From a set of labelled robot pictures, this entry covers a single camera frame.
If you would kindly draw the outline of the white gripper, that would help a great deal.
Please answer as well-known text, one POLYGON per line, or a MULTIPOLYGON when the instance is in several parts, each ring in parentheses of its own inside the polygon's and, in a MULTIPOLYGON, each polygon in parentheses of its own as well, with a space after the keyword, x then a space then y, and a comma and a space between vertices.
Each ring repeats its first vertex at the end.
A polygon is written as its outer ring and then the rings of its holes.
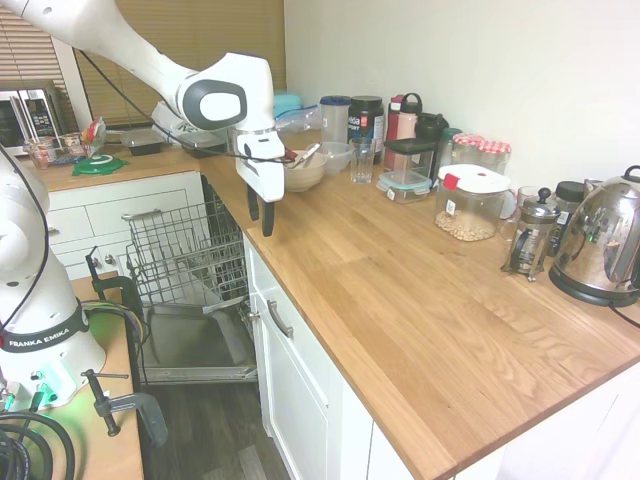
POLYGON ((263 199, 262 235, 270 237, 275 225, 274 202, 284 196, 285 146, 275 129, 233 133, 236 170, 247 184, 250 218, 252 221, 260 218, 259 195, 263 199))

